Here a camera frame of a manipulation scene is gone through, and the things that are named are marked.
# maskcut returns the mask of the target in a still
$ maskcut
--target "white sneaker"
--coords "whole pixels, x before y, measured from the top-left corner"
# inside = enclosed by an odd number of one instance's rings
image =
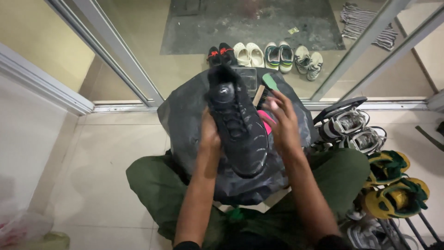
[[[254,43],[247,43],[248,55],[251,58],[251,67],[265,68],[264,53]]]
[[[283,74],[290,72],[293,67],[294,54],[287,42],[282,41],[279,43],[279,55],[279,70]]]
[[[233,47],[234,56],[238,60],[239,65],[251,67],[251,57],[243,43],[238,43]]]
[[[309,81],[314,81],[317,78],[317,76],[319,76],[323,63],[324,60],[322,59],[322,56],[319,52],[314,52],[313,54],[311,54],[308,75],[307,75],[307,79]]]
[[[308,72],[310,66],[310,53],[305,46],[299,46],[294,54],[294,63],[301,75],[305,75]]]
[[[268,43],[265,47],[265,67],[267,69],[279,70],[279,47],[274,42]]]

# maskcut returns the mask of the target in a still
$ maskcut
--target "black shoe with orange laces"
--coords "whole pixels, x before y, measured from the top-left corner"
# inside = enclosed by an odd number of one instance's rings
[[[210,65],[210,68],[221,65],[222,64],[222,57],[220,55],[220,52],[218,48],[211,47],[210,51],[208,52],[208,58],[206,59],[208,61],[208,64]]]
[[[234,56],[234,50],[227,43],[219,44],[219,51],[221,52],[222,62],[226,65],[237,66],[238,60]]]

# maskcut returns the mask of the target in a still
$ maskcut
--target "plastic bag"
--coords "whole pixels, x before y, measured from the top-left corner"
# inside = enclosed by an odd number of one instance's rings
[[[40,214],[20,211],[0,216],[0,249],[27,240],[36,240],[51,231],[52,219]]]
[[[269,72],[276,71],[257,68],[258,79],[262,79],[262,76]],[[273,79],[279,90],[293,103],[298,118],[301,145],[310,146],[319,136],[310,111],[304,107],[280,73],[273,74]],[[159,120],[170,136],[173,158],[188,176],[191,176],[194,170],[202,111],[206,107],[203,95],[208,89],[207,71],[204,71],[174,90],[157,110]],[[267,114],[276,121],[270,112]],[[268,141],[266,166],[262,173],[252,179],[240,178],[233,172],[225,157],[220,159],[214,190],[215,201],[226,205],[256,205],[288,185],[285,168],[274,149],[271,133],[268,135]]]

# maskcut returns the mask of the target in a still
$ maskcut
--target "human hand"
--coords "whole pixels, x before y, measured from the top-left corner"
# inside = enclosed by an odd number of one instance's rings
[[[267,97],[267,102],[263,105],[276,117],[277,122],[264,115],[259,115],[272,129],[274,145],[277,153],[281,157],[295,156],[302,152],[299,127],[297,117],[290,99],[279,91],[272,90],[275,97]]]
[[[206,107],[202,113],[200,147],[219,151],[221,148],[221,138],[218,134],[218,128],[210,115],[210,110]]]

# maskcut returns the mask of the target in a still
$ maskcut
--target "black sneaker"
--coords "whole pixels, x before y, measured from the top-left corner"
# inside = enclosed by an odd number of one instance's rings
[[[234,56],[234,50],[227,43],[219,44],[219,51],[221,53],[223,63],[231,66],[238,65],[238,60]]]
[[[222,57],[220,55],[220,52],[218,48],[211,47],[210,51],[208,52],[208,57],[206,59],[208,61],[208,64],[210,65],[210,68],[221,65],[222,64]]]
[[[225,156],[233,171],[253,178],[265,166],[268,137],[240,76],[228,65],[208,72],[210,90],[205,100],[218,127]]]

